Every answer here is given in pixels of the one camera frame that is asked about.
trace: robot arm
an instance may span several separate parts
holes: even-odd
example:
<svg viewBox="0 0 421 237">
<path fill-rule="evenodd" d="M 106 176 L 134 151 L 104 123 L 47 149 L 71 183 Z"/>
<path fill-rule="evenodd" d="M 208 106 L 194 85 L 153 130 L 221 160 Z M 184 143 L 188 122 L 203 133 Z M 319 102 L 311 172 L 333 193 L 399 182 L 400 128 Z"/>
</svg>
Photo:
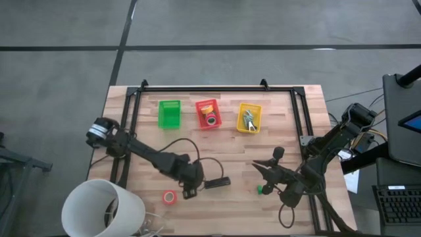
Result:
<svg viewBox="0 0 421 237">
<path fill-rule="evenodd" d="M 341 149 L 361 132 L 366 132 L 371 128 L 376 115 L 376 112 L 369 111 L 358 103 L 350 105 L 342 115 L 340 124 L 325 136 L 311 139 L 303 147 L 304 160 L 296 171 L 278 164 L 284 154 L 282 147 L 275 148 L 273 158 L 269 161 L 254 161 L 256 164 L 253 166 L 267 181 L 263 186 L 262 193 L 268 195 L 273 192 L 274 188 L 277 188 L 276 184 L 286 184 L 285 190 L 280 190 L 278 195 L 286 206 L 292 208 L 297 206 L 303 195 L 316 195 L 340 231 L 352 231 L 323 195 L 326 189 L 324 173 L 329 162 Z"/>
<path fill-rule="evenodd" d="M 197 195 L 197 188 L 203 181 L 203 168 L 198 160 L 189 163 L 189 155 L 156 151 L 133 138 L 115 120 L 109 118 L 97 118 L 86 136 L 88 145 L 104 146 L 107 154 L 114 158 L 123 157 L 131 151 L 146 159 L 161 174 L 183 184 L 184 199 Z"/>
</svg>

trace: gray floor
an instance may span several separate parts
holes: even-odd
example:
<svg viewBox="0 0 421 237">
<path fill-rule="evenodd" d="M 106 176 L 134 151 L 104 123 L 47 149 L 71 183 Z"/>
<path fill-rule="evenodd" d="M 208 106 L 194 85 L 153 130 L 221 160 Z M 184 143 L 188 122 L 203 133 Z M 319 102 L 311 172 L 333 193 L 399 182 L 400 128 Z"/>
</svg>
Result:
<svg viewBox="0 0 421 237">
<path fill-rule="evenodd" d="M 0 46 L 118 45 L 130 0 L 2 0 Z M 411 0 L 139 0 L 128 45 L 421 43 Z M 86 179 L 85 133 L 101 114 L 114 51 L 0 51 L 0 131 L 12 150 L 53 162 L 35 171 L 14 236 L 64 234 L 65 197 Z M 326 100 L 382 86 L 387 73 L 420 63 L 421 49 L 125 52 L 117 85 L 322 84 Z M 327 102 L 336 117 L 368 106 L 376 90 Z M 373 106 L 381 111 L 383 103 Z M 385 132 L 385 124 L 377 127 Z M 359 230 L 378 233 L 378 213 L 362 171 L 351 194 Z"/>
</svg>

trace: yellow container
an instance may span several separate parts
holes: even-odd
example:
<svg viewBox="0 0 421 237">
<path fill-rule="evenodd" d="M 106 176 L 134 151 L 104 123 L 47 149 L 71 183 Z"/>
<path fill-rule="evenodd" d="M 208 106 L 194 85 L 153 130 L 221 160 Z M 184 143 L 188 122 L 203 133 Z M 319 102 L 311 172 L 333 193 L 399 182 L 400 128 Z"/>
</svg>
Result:
<svg viewBox="0 0 421 237">
<path fill-rule="evenodd" d="M 245 124 L 243 115 L 246 110 L 250 110 L 250 113 L 253 115 L 253 124 L 257 127 L 256 131 L 249 130 Z M 262 107 L 260 105 L 252 105 L 248 103 L 241 103 L 239 104 L 239 112 L 238 112 L 238 119 L 237 119 L 237 130 L 239 132 L 248 132 L 252 134 L 256 134 L 260 132 L 260 120 L 262 118 Z"/>
</svg>

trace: black keyboard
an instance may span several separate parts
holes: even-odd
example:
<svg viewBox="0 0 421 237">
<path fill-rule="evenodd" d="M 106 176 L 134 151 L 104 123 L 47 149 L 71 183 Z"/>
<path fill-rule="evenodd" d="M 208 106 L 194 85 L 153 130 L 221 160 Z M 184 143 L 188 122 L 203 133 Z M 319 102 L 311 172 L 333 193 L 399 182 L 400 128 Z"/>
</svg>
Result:
<svg viewBox="0 0 421 237">
<path fill-rule="evenodd" d="M 384 225 L 421 225 L 421 185 L 373 186 Z"/>
</svg>

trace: green bin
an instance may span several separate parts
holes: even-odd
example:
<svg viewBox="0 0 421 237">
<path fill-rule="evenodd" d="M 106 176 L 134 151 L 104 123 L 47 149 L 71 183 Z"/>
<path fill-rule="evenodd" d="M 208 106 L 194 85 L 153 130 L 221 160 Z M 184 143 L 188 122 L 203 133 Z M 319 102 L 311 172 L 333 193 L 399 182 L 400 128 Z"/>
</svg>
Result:
<svg viewBox="0 0 421 237">
<path fill-rule="evenodd" d="M 177 129 L 182 123 L 181 101 L 160 101 L 158 126 L 163 129 Z"/>
</svg>

